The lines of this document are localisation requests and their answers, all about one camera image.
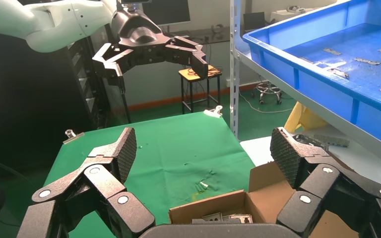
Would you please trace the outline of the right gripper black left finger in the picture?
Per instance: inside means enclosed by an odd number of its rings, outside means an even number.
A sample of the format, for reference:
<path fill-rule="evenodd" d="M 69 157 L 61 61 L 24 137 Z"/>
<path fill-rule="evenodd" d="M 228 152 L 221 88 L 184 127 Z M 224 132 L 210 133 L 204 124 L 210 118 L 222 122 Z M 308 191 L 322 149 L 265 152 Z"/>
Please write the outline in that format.
<path fill-rule="evenodd" d="M 94 148 L 78 169 L 32 195 L 18 237 L 66 238 L 92 212 L 118 238 L 141 236 L 155 217 L 125 186 L 136 151 L 131 127 L 114 143 Z"/>

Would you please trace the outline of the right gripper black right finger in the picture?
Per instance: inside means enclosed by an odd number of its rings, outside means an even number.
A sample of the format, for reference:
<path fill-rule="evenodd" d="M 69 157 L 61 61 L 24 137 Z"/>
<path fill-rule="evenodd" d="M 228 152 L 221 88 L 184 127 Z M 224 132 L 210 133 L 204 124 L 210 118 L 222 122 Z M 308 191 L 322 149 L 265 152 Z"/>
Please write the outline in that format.
<path fill-rule="evenodd" d="M 271 156 L 294 189 L 277 224 L 308 237 L 325 211 L 336 214 L 361 238 L 381 238 L 381 184 L 340 165 L 323 148 L 273 129 Z"/>

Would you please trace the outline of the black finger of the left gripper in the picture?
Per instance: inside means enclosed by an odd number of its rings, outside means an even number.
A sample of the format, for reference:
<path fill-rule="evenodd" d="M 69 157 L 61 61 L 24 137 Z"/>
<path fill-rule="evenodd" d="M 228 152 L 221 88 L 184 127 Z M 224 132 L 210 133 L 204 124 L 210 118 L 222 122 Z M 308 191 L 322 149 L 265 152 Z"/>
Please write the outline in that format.
<path fill-rule="evenodd" d="M 175 36 L 164 46 L 165 61 L 190 66 L 197 76 L 206 79 L 208 63 L 202 47 L 187 38 Z"/>
<path fill-rule="evenodd" d="M 105 43 L 92 57 L 98 76 L 107 79 L 111 86 L 125 87 L 123 74 L 134 67 L 133 49 L 121 49 Z"/>

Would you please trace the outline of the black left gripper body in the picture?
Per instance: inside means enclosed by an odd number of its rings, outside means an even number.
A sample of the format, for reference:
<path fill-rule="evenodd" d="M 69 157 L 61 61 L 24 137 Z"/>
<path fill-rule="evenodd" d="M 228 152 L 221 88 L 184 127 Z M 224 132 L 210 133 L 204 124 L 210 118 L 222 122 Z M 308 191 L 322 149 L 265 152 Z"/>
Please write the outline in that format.
<path fill-rule="evenodd" d="M 138 66 L 158 62 L 177 63 L 177 55 L 171 49 L 172 39 L 141 11 L 115 12 L 111 31 L 117 41 L 118 51 L 111 56 L 111 62 L 120 66 Z"/>

